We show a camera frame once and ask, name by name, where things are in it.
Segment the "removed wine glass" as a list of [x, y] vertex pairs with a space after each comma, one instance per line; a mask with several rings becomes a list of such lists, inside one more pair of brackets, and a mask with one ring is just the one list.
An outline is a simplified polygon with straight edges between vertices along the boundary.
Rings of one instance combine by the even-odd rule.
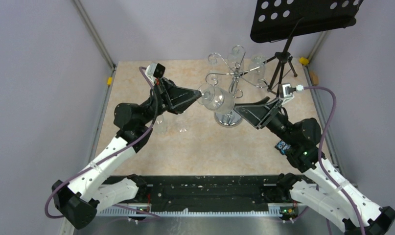
[[186, 113], [177, 115], [174, 119], [174, 122], [175, 122], [175, 130], [178, 132], [181, 133], [186, 132], [189, 129]]
[[153, 126], [153, 132], [159, 135], [163, 135], [167, 132], [167, 119], [164, 115], [159, 115]]

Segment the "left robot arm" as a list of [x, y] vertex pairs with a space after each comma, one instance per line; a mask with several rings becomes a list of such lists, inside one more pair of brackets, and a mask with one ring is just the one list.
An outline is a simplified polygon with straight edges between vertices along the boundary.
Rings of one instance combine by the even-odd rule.
[[124, 177], [103, 186], [111, 174], [147, 144], [159, 115], [182, 114], [202, 96], [199, 90], [176, 86], [167, 78], [158, 78], [142, 104], [120, 103], [114, 109], [114, 125], [119, 128], [105, 149], [83, 170], [52, 186], [56, 209], [75, 229], [82, 229], [104, 209], [117, 203], [146, 198], [145, 182], [137, 175]]

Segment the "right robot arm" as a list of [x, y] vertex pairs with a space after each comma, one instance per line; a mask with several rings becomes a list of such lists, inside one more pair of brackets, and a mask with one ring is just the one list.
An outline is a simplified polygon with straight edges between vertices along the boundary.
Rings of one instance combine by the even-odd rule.
[[289, 145], [287, 160], [302, 177], [288, 173], [278, 181], [281, 201], [308, 206], [346, 235], [384, 235], [389, 230], [395, 210], [370, 200], [335, 168], [318, 148], [322, 133], [316, 119], [291, 123], [280, 99], [240, 103], [234, 110], [254, 128], [267, 128]]

